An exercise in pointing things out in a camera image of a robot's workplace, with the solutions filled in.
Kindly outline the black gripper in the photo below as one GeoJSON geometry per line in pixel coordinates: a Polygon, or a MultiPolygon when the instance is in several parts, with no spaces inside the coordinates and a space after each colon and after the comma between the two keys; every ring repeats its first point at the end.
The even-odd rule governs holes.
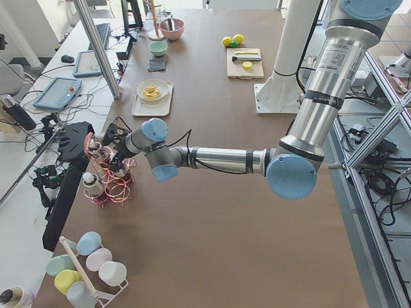
{"type": "Polygon", "coordinates": [[[132,156],[132,152],[126,147],[126,137],[131,133],[130,130],[122,128],[114,123],[110,123],[102,140],[103,146],[114,144],[115,154],[110,159],[110,167],[121,167],[126,158],[132,156]]]}

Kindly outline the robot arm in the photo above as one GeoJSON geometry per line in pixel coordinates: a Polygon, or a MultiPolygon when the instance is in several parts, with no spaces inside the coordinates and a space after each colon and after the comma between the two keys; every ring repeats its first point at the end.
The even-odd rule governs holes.
{"type": "Polygon", "coordinates": [[[325,30],[326,46],[290,131],[277,148],[261,151],[191,146],[169,147],[169,130],[158,118],[135,130],[110,124],[103,145],[113,144],[110,170],[143,153],[155,179],[163,182],[180,167],[205,168],[234,175],[259,173],[278,196],[296,200],[309,195],[324,160],[322,145],[361,64],[375,46],[399,1],[337,1],[325,30]]]}

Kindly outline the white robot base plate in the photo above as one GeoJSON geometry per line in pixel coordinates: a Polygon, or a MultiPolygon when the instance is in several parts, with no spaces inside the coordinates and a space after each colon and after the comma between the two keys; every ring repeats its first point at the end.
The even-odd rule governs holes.
{"type": "Polygon", "coordinates": [[[254,85],[256,112],[260,114],[297,114],[301,90],[296,85],[257,83],[254,85]]]}

